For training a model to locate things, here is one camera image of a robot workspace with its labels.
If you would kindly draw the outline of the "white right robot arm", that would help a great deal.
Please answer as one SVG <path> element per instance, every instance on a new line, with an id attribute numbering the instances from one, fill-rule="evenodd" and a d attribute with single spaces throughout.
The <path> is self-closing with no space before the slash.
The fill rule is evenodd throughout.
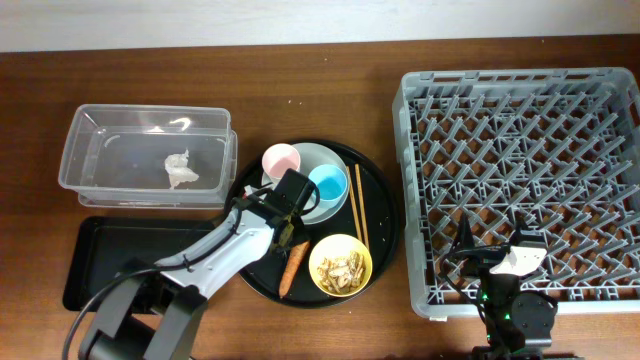
<path id="1" fill-rule="evenodd" d="M 478 246 L 468 217 L 460 218 L 452 249 L 441 257 L 439 276 L 476 308 L 485 325 L 487 344 L 474 347 L 471 359 L 544 357 L 543 351 L 552 344 L 558 301 L 540 291 L 523 290 L 521 278 L 537 270 L 547 253 L 544 234 L 522 219 L 507 241 Z M 461 276 L 480 281 L 474 299 L 449 277 L 458 262 Z"/>

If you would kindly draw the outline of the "pink cup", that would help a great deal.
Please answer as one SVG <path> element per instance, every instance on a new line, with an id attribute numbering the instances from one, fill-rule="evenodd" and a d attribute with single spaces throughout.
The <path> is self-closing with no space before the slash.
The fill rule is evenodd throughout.
<path id="1" fill-rule="evenodd" d="M 278 143 L 270 146 L 263 154 L 261 165 L 264 173 L 273 184 L 277 184 L 291 169 L 300 170 L 301 157 L 290 144 Z"/>

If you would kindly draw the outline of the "orange carrot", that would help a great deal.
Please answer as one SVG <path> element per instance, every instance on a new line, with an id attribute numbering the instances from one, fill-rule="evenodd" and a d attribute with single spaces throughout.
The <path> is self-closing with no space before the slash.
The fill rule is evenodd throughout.
<path id="1" fill-rule="evenodd" d="M 280 298 L 284 298 L 289 292 L 295 275 L 304 259 L 307 250 L 309 249 L 309 246 L 310 242 L 307 241 L 296 245 L 291 249 L 285 270 L 279 284 L 278 294 Z"/>

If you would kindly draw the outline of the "blue cup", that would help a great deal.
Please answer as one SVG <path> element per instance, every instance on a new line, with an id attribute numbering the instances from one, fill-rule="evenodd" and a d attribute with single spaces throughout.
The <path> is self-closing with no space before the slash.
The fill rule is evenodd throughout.
<path id="1" fill-rule="evenodd" d="M 338 166 L 323 164 L 314 168 L 309 179 L 319 190 L 319 207 L 332 208 L 347 191 L 347 178 Z"/>

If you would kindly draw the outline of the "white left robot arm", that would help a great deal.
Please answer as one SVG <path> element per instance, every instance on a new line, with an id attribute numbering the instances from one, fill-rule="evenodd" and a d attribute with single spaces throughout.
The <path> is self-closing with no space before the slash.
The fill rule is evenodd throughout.
<path id="1" fill-rule="evenodd" d="M 78 349 L 81 359 L 187 359 L 209 299 L 270 250 L 304 234 L 305 203 L 237 199 L 227 218 L 187 249 L 152 265 L 131 262 L 80 310 L 71 343 L 90 309 L 96 315 Z"/>

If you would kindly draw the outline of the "pile of peanut shells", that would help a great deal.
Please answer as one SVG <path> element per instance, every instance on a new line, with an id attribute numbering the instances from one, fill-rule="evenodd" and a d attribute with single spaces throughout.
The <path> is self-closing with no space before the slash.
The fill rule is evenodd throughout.
<path id="1" fill-rule="evenodd" d="M 347 295 L 364 283 L 364 256 L 351 251 L 348 256 L 324 258 L 316 269 L 320 285 L 332 295 Z"/>

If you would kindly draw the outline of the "yellow bowl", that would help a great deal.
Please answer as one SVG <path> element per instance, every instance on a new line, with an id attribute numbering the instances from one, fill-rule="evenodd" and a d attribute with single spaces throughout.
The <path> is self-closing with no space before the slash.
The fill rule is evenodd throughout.
<path id="1" fill-rule="evenodd" d="M 351 251 L 358 252 L 364 256 L 366 264 L 364 283 L 354 292 L 348 293 L 347 295 L 332 295 L 321 287 L 320 277 L 317 275 L 316 269 L 324 258 L 348 256 Z M 369 283 L 373 274 L 373 260 L 369 249 L 367 249 L 363 242 L 360 242 L 357 238 L 350 235 L 334 234 L 322 239 L 313 247 L 309 257 L 309 272 L 313 282 L 321 291 L 329 296 L 346 298 L 361 292 Z"/>

